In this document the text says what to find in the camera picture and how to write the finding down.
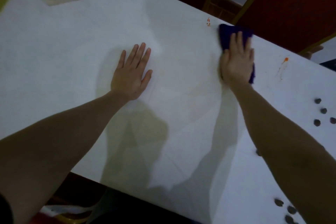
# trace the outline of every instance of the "white tabletop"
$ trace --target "white tabletop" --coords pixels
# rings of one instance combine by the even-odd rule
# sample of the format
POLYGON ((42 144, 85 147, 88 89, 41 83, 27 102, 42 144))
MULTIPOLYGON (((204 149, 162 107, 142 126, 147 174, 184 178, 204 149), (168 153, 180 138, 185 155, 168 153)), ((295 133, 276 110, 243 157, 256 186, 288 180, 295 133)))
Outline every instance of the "white tabletop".
MULTIPOLYGON (((203 223, 283 223, 286 208, 273 198, 289 202, 217 76, 221 23, 177 0, 9 0, 0 14, 0 137, 106 93, 121 50, 144 41, 154 71, 147 90, 73 172, 203 223)), ((336 74, 256 36, 253 47, 254 88, 335 157, 336 74)))

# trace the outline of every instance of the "forearm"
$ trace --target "forearm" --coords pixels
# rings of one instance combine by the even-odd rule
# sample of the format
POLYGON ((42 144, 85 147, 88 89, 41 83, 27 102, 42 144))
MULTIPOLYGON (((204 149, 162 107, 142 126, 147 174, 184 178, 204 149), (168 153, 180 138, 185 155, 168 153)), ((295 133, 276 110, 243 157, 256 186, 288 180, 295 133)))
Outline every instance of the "forearm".
POLYGON ((336 162, 312 136, 275 110, 248 83, 230 87, 250 137, 280 188, 307 223, 334 220, 336 162))
POLYGON ((4 163, 0 192, 10 202, 16 223, 43 206, 125 103, 122 97, 108 93, 0 141, 0 163, 4 163))

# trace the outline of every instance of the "purple cloth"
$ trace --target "purple cloth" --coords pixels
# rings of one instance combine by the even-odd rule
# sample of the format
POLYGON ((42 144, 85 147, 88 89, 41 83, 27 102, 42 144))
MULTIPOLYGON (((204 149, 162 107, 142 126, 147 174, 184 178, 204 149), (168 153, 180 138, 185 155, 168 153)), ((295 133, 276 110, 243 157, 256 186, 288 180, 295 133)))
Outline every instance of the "purple cloth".
MULTIPOLYGON (((233 33, 238 33, 239 31, 243 32, 243 45, 245 47, 246 41, 249 37, 253 35, 253 30, 243 28, 240 26, 229 26, 226 24, 219 25, 219 39, 223 51, 225 49, 230 49, 230 37, 233 33)), ((255 78, 255 66, 253 64, 253 71, 249 80, 249 83, 252 84, 255 78)))

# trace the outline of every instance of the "another person's hand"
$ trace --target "another person's hand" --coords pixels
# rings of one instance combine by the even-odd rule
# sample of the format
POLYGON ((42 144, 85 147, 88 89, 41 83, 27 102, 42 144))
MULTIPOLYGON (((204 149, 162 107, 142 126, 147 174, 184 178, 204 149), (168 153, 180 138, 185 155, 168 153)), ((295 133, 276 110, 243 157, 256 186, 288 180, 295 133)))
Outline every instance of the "another person's hand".
POLYGON ((127 101, 140 97, 152 77, 153 71, 148 70, 142 80, 142 75, 151 54, 151 49, 148 48, 145 55, 142 56, 145 48, 145 43, 142 43, 140 48, 139 45, 134 45, 126 62, 126 51, 123 50, 113 74, 111 92, 121 95, 127 101))
POLYGON ((243 46, 243 33, 233 33, 230 39, 230 50, 225 50, 220 61, 221 76, 230 84, 232 81, 248 82, 253 71, 254 49, 251 49, 251 38, 243 46))

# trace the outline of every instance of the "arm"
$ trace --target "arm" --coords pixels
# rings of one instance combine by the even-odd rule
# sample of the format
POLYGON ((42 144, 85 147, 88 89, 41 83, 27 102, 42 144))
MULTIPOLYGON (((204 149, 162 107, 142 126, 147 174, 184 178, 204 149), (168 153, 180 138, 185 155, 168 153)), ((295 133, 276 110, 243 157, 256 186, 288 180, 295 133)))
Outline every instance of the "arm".
POLYGON ((306 223, 336 221, 336 161, 312 136, 279 113, 248 83, 254 61, 251 39, 231 36, 221 72, 241 106, 252 141, 282 191, 306 223))
POLYGON ((112 116, 137 99, 151 78, 141 80, 151 50, 136 44, 126 63, 123 51, 111 91, 84 105, 45 118, 0 141, 0 192, 14 223, 27 223, 70 170, 90 150, 112 116))

